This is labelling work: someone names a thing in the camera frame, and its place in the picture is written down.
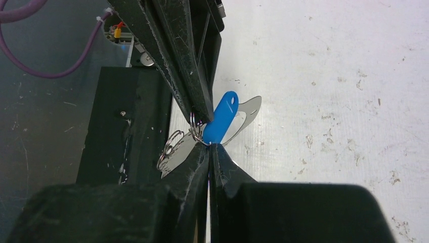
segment white surface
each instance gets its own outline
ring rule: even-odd
[[[397,241],[429,242],[429,1],[223,3],[214,103],[263,98],[231,158],[259,181],[362,185]]]

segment white zip tie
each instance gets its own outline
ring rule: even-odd
[[[97,21],[101,21],[104,23],[104,20],[102,20],[100,16],[97,16],[96,19],[97,19]]]
[[[113,9],[111,9],[111,8],[106,8],[105,10],[104,10],[104,12],[109,12],[110,13],[110,15],[113,15]]]

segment dark floor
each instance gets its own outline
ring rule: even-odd
[[[10,1],[6,9],[27,2]],[[104,0],[48,1],[33,17],[2,29],[24,64],[61,72],[79,58],[107,6]],[[100,33],[75,73],[49,80],[27,75],[0,53],[0,242],[27,198],[45,186],[75,182],[100,67],[124,66],[126,56]]]

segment blue key fob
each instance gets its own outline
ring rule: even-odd
[[[202,140],[206,144],[221,143],[238,111],[238,95],[234,91],[224,94],[216,110],[214,119],[205,126]]]

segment cable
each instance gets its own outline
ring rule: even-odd
[[[4,5],[8,2],[8,0],[3,0],[3,7],[0,10],[0,23],[7,24],[26,19],[39,11],[47,1],[48,0],[31,0],[27,5],[20,8],[3,11]]]
[[[0,13],[3,11],[3,8],[5,7],[5,4],[7,3],[8,0],[0,0]],[[106,12],[101,19],[104,21],[107,19],[107,17],[109,17],[110,15],[112,15],[111,12]],[[83,62],[83,60],[85,59],[85,57],[87,56],[87,54],[90,51],[90,48],[95,40],[95,37],[97,36],[97,32],[100,29],[101,25],[102,25],[102,21],[98,21],[93,32],[90,35],[90,39],[87,43],[87,45],[85,46],[85,49],[83,50],[82,55],[79,57],[79,59],[76,61],[76,63],[71,66],[68,70],[64,71],[64,72],[60,72],[60,73],[55,73],[55,74],[50,74],[50,73],[42,73],[39,71],[35,71],[27,66],[25,66],[23,63],[21,63],[11,52],[11,50],[9,50],[8,46],[6,45],[5,42],[5,38],[3,37],[3,32],[2,32],[2,25],[0,24],[0,49],[5,53],[5,55],[9,58],[9,60],[11,60],[11,62],[13,64],[15,64],[17,67],[19,67],[20,69],[22,69],[23,71],[36,76],[36,77],[42,77],[42,78],[60,78],[60,77],[64,77],[67,76],[69,74],[71,74],[72,72],[74,72]]]

